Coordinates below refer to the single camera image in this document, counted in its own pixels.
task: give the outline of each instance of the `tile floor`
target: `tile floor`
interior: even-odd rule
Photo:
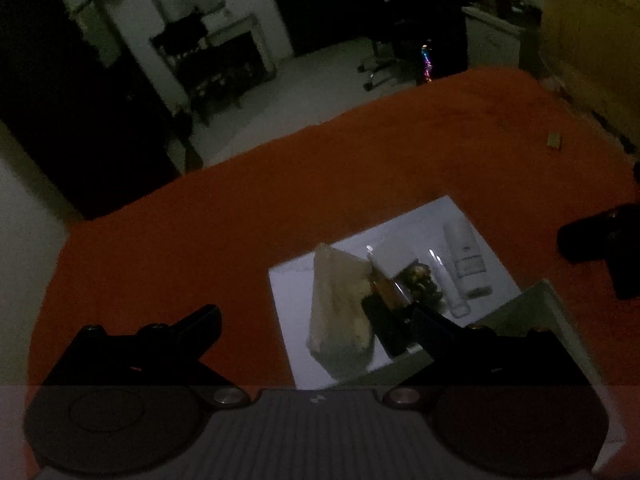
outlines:
[[[209,126],[194,125],[191,142],[204,166],[415,85],[388,81],[364,91],[367,76],[356,67],[370,54],[369,40],[361,38],[284,62],[273,81],[242,96],[241,108],[231,105],[212,115]]]

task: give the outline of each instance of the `orange bedsheet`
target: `orange bedsheet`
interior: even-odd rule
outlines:
[[[238,384],[291,384],[268,269],[445,194],[521,288],[554,284],[607,381],[623,386],[628,445],[607,472],[640,470],[640,302],[615,300],[603,262],[571,266],[556,251],[562,224],[634,199],[631,167],[511,69],[383,98],[76,226],[33,332],[30,383],[84,324],[133,333],[215,303],[223,335],[203,361]]]

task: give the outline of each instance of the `small yellow square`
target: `small yellow square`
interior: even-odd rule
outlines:
[[[550,148],[555,148],[556,150],[560,149],[561,142],[562,137],[557,133],[549,134],[549,136],[546,138],[546,145]]]

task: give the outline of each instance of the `drawer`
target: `drawer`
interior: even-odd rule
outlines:
[[[520,38],[476,18],[466,18],[469,66],[518,66]]]

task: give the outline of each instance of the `round metal button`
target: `round metal button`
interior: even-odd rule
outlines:
[[[213,400],[224,406],[235,406],[247,402],[248,396],[244,390],[236,386],[225,386],[213,394]]]
[[[396,388],[388,393],[388,399],[399,406],[408,406],[420,400],[420,393],[413,388]]]

